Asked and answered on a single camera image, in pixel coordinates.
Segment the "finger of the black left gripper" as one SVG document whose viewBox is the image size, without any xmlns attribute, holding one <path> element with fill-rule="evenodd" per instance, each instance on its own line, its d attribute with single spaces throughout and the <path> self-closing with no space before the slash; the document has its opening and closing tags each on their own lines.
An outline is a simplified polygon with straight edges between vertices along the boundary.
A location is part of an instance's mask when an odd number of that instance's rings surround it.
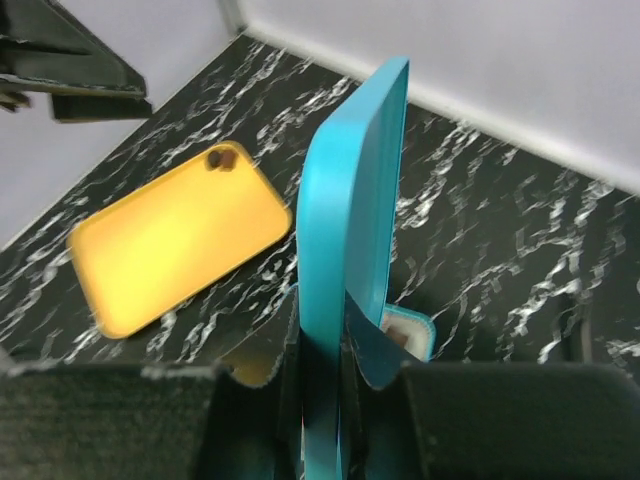
<svg viewBox="0 0 640 480">
<path fill-rule="evenodd" d="M 144 98 L 141 74 L 58 1 L 1 3 L 1 88 Z"/>
<path fill-rule="evenodd" d="M 53 117 L 59 122 L 97 122 L 149 118 L 152 105 L 144 99 L 52 95 Z"/>
</svg>

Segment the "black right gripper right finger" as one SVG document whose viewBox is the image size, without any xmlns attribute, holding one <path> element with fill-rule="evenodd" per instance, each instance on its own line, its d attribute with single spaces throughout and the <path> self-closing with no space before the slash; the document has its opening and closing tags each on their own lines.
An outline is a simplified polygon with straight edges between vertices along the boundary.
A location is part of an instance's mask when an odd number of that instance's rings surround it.
<svg viewBox="0 0 640 480">
<path fill-rule="evenodd" d="M 635 479 L 639 388 L 606 365 L 421 362 L 353 300 L 341 344 L 351 479 Z"/>
</svg>

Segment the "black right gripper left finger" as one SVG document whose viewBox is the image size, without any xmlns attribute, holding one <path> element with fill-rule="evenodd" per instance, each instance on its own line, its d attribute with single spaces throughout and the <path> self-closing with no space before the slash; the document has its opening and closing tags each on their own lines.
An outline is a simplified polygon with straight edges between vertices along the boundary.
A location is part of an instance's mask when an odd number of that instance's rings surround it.
<svg viewBox="0 0 640 480">
<path fill-rule="evenodd" d="M 298 293 L 208 365 L 1 359 L 5 479 L 296 479 Z"/>
</svg>

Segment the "teal tin lid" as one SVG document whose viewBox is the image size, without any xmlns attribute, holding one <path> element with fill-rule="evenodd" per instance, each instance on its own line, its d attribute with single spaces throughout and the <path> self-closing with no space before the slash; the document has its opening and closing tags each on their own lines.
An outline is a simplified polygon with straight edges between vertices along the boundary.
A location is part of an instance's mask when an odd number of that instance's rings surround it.
<svg viewBox="0 0 640 480">
<path fill-rule="evenodd" d="M 340 344 L 345 297 L 382 320 L 406 119 L 409 60 L 393 57 L 318 127 L 296 209 L 302 333 L 304 466 L 308 479 L 343 479 Z"/>
</svg>

